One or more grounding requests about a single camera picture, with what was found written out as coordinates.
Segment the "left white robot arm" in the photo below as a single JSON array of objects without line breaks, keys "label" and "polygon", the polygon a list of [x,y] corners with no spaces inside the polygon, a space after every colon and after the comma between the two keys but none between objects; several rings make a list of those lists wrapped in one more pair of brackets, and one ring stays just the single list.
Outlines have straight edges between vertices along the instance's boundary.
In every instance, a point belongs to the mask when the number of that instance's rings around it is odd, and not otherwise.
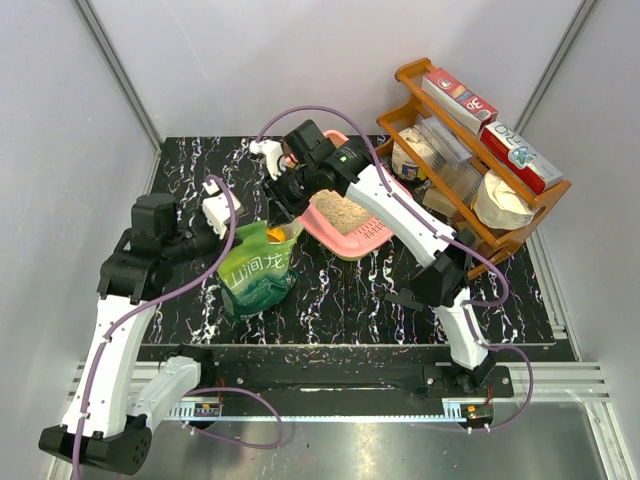
[{"label": "left white robot arm", "polygon": [[177,200],[143,195],[131,226],[100,268],[96,326],[86,366],[60,422],[42,430],[41,451],[75,468],[123,475],[142,467],[152,434],[189,391],[205,395],[217,380],[212,353],[179,346],[137,395],[130,384],[142,338],[175,266],[228,250],[227,231],[239,208],[231,194],[211,190],[199,224],[177,225]]}]

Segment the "black bag clip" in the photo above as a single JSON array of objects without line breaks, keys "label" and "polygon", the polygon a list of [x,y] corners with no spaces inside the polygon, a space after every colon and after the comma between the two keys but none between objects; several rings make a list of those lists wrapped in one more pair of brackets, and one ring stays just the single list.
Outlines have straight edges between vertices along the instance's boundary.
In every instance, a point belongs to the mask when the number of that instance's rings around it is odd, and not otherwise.
[{"label": "black bag clip", "polygon": [[422,312],[424,309],[424,305],[415,300],[413,292],[406,288],[402,288],[399,293],[387,292],[384,299],[394,305],[413,311]]}]

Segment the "yellow plastic litter scoop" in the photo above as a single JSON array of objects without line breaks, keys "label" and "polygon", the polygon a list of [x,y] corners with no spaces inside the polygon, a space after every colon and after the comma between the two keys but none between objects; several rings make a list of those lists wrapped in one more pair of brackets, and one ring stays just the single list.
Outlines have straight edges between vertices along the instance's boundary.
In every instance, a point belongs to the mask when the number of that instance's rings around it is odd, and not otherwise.
[{"label": "yellow plastic litter scoop", "polygon": [[279,244],[287,241],[287,234],[281,228],[267,228],[266,237],[269,243]]}]

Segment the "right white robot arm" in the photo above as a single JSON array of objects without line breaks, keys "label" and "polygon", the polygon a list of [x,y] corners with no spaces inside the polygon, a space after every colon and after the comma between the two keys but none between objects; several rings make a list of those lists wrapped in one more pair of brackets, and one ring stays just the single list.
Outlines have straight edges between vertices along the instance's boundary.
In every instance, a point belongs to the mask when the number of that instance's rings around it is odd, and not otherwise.
[{"label": "right white robot arm", "polygon": [[420,267],[412,291],[434,309],[449,342],[452,365],[444,385],[468,396],[489,386],[495,360],[478,333],[471,305],[470,231],[457,232],[421,209],[375,164],[362,142],[335,145],[311,120],[280,141],[252,141],[250,151],[266,164],[261,187],[269,201],[270,224],[299,218],[315,194],[328,190],[365,209],[398,237]]}]

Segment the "green cat litter bag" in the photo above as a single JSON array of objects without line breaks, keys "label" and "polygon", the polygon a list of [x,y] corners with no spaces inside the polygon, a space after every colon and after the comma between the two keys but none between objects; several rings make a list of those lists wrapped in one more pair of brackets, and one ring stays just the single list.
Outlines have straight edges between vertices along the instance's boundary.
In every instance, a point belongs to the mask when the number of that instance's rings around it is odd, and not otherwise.
[{"label": "green cat litter bag", "polygon": [[303,227],[297,221],[275,227],[287,234],[287,241],[279,244],[268,242],[267,228],[265,221],[238,228],[239,243],[217,270],[224,309],[235,321],[248,320],[277,305],[297,280],[291,256]]}]

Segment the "pink green litter box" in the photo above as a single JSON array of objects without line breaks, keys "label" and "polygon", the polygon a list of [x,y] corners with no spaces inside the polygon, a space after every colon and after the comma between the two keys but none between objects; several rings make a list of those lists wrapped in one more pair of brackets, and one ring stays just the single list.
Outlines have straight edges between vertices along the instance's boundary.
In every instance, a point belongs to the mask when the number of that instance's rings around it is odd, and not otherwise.
[{"label": "pink green litter box", "polygon": [[355,202],[329,190],[312,198],[297,222],[339,258],[359,260],[393,237],[379,219]]}]

